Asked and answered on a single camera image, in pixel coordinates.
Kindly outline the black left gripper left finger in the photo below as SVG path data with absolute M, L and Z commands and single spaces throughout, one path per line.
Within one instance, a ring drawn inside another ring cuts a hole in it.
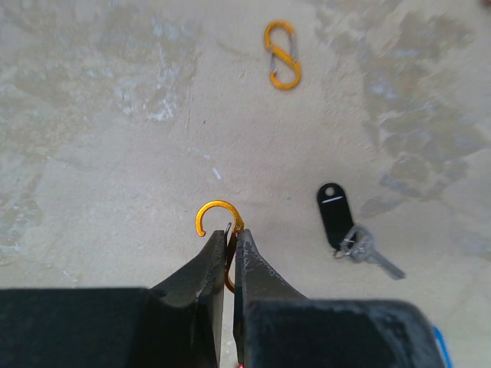
M 150 289 L 163 367 L 218 367 L 222 337 L 226 232 L 215 230 L 196 257 Z

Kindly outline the black tag key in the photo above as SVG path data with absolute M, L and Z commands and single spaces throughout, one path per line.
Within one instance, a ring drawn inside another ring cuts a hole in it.
M 376 249 L 373 233 L 354 222 L 348 196 L 339 184 L 324 184 L 318 190 L 317 203 L 335 259 L 346 258 L 354 264 L 377 265 L 392 279 L 405 279 L 406 273 Z

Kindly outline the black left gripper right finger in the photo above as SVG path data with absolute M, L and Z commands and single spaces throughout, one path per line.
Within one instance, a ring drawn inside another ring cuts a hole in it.
M 233 336 L 238 363 L 246 365 L 246 305 L 257 299 L 306 301 L 260 254 L 248 229 L 237 235 Z

